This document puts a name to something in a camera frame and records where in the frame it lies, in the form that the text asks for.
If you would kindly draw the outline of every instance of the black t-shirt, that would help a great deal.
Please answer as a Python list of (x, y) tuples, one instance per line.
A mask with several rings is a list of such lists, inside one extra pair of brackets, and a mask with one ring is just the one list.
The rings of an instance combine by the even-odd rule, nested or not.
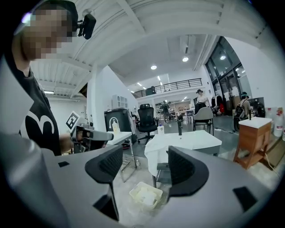
[(21, 126), (20, 134), (32, 139), (41, 148), (52, 150), (54, 155), (61, 155), (57, 122), (33, 72), (30, 69), (29, 77), (25, 77), (24, 73), (17, 69), (11, 50), (5, 51), (5, 58), (17, 81), (34, 101)]

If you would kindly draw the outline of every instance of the white bottle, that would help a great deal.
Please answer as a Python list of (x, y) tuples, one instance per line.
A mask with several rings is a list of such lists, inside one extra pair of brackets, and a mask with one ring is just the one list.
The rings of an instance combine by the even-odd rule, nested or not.
[(159, 123), (157, 130), (158, 130), (159, 134), (164, 134), (164, 126), (162, 126), (161, 123)]
[(273, 133), (273, 130), (274, 130), (274, 119), (273, 119), (271, 108), (267, 109), (266, 118), (272, 119), (272, 121), (271, 121), (271, 133)]
[(276, 137), (281, 137), (283, 133), (283, 112), (277, 111), (277, 116), (275, 118), (275, 126), (273, 134)]
[(113, 120), (112, 127), (113, 127), (114, 134), (119, 133), (119, 127), (118, 127), (118, 124), (115, 122), (115, 120)]

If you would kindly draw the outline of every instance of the concrete floor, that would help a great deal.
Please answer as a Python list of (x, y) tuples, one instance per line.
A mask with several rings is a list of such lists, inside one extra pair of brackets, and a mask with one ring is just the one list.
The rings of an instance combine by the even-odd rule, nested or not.
[[(193, 131), (193, 125), (187, 121), (183, 121), (182, 132)], [(232, 118), (228, 116), (215, 117), (214, 127), (222, 129), (222, 131), (214, 131), (214, 136), (222, 141), (220, 147), (219, 157), (233, 160), (234, 154), (236, 152), (236, 146), (238, 142), (238, 134), (232, 133)], [(176, 121), (170, 121), (164, 124), (164, 132), (167, 133), (178, 133), (178, 126)], [(138, 138), (142, 138), (145, 134), (140, 134), (137, 131)], [(125, 182), (122, 182), (120, 174), (118, 174), (114, 180), (114, 192), (116, 203), (120, 216), (120, 223), (126, 227), (143, 227), (148, 221), (151, 220), (155, 215), (163, 209), (167, 202), (168, 189), (170, 185), (157, 183), (157, 188), (163, 190), (163, 196), (159, 204), (155, 209), (150, 210), (142, 207), (140, 204), (135, 203), (131, 196), (129, 195), (130, 190), (132, 190), (139, 182), (144, 182), (152, 186), (152, 176), (147, 169), (147, 159), (144, 155), (145, 140), (142, 140), (140, 144), (137, 142), (133, 145), (133, 151), (136, 159), (141, 163), (138, 170), (136, 170), (133, 175)], [(125, 150), (124, 154), (130, 156), (130, 149)], [(124, 176), (128, 177), (131, 173), (133, 167), (130, 166), (124, 171)], [(285, 170), (285, 157), (283, 157), (282, 162), (276, 168), (279, 175), (283, 175)], [(261, 163), (250, 167), (248, 172), (255, 176), (261, 183), (267, 186), (269, 189), (273, 190), (279, 183), (279, 177), (273, 171), (270, 171)]]

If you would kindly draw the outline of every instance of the backpack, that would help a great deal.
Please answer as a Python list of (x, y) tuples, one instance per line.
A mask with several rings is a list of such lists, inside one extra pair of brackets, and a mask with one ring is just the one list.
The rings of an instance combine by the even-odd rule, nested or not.
[(235, 117), (240, 118), (240, 119), (243, 119), (245, 117), (245, 114), (244, 114), (244, 102), (242, 104), (238, 104), (236, 106)]
[(207, 106), (205, 105), (205, 103), (201, 103), (201, 102), (197, 103), (197, 104), (195, 105), (195, 114), (197, 114), (198, 111), (199, 111), (201, 108), (204, 108), (204, 107), (207, 107)]

